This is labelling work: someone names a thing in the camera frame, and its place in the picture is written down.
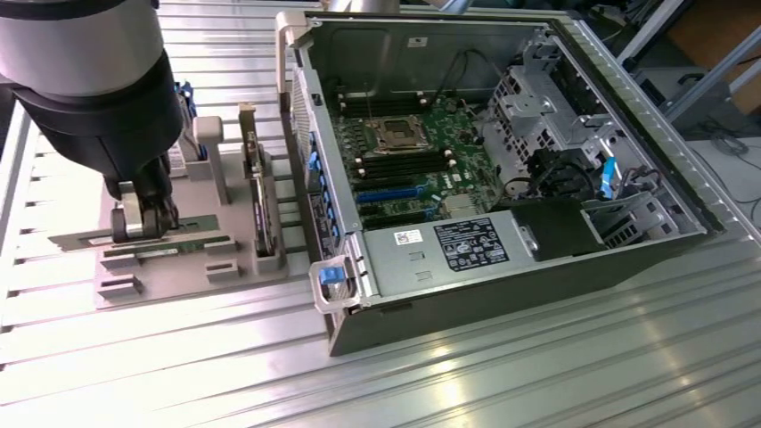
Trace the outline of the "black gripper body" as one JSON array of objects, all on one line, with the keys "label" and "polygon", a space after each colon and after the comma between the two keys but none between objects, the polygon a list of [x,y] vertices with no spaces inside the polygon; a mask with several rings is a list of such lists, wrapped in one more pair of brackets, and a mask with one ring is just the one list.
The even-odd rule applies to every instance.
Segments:
[{"label": "black gripper body", "polygon": [[100,172],[113,193],[126,181],[141,193],[170,191],[165,158],[182,113],[168,57],[134,84],[106,95],[54,98],[28,88],[14,95],[58,154]]}]

